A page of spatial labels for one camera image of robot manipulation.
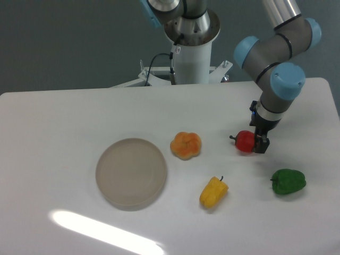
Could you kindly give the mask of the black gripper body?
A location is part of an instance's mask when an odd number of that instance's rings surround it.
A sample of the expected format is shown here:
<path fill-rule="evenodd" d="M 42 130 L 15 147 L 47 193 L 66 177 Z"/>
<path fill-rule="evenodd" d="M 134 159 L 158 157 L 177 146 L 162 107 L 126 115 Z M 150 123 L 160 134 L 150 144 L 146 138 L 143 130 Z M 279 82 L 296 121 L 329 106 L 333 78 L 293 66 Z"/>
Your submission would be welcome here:
<path fill-rule="evenodd" d="M 282 119 L 281 113 L 274 113 L 267 110 L 261 101 L 254 100 L 250 106 L 251 120 L 249 125 L 255 127 L 257 135 L 267 135 L 267 133 L 276 127 Z"/>

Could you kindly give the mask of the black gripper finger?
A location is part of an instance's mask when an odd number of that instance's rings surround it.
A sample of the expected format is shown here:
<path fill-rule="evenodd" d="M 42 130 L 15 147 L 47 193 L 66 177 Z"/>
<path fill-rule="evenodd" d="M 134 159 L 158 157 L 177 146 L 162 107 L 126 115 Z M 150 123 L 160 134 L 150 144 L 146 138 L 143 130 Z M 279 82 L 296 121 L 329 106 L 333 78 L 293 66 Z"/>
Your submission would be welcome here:
<path fill-rule="evenodd" d="M 254 141 L 253 152 L 257 154 L 264 154 L 270 145 L 270 141 L 265 134 L 256 134 Z"/>

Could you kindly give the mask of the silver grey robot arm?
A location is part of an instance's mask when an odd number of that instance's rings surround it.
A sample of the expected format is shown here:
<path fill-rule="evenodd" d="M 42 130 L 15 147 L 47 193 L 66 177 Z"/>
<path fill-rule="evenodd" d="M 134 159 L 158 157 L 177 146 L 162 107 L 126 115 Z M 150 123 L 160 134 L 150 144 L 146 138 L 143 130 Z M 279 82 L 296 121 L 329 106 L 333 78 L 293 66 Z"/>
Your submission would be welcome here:
<path fill-rule="evenodd" d="M 261 89 L 259 100 L 250 106 L 254 134 L 250 151 L 266 152 L 268 132 L 282 119 L 305 84 L 304 71 L 291 58 L 314 47 L 321 28 L 305 19 L 295 1 L 263 1 L 274 36 L 261 41 L 255 36 L 241 40 L 234 49 L 236 64 Z M 209 83 L 211 44 L 220 32 L 220 20 L 206 1 L 142 1 L 149 21 L 164 27 L 172 42 L 169 53 L 172 84 Z"/>

